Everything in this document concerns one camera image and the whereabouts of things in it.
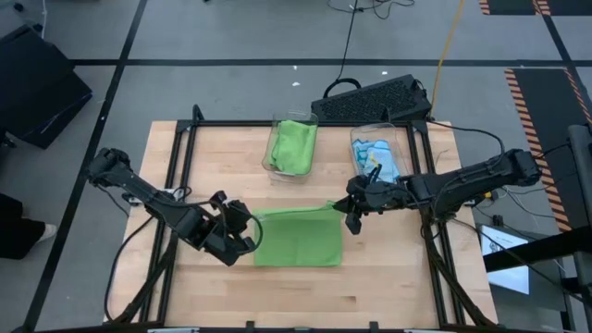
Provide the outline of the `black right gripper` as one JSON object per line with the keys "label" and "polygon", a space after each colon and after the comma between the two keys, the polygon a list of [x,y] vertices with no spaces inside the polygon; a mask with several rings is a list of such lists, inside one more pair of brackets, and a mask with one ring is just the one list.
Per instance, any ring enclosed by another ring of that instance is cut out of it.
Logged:
{"label": "black right gripper", "polygon": [[413,195],[404,186],[374,180],[367,176],[356,176],[350,179],[346,192],[349,195],[336,201],[332,207],[336,211],[347,214],[345,225],[352,235],[359,235],[361,232],[360,214],[382,214],[389,210],[413,208]]}

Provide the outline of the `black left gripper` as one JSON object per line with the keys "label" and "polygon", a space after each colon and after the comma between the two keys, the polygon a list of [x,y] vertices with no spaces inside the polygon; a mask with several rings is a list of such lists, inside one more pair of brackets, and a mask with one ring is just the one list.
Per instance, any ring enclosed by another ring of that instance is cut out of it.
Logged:
{"label": "black left gripper", "polygon": [[210,210],[200,205],[208,229],[207,235],[199,241],[199,247],[226,266],[233,266],[241,256],[257,250],[257,242],[242,235],[247,223],[257,219],[245,203],[224,203],[227,198],[224,191],[216,191],[209,199]]}

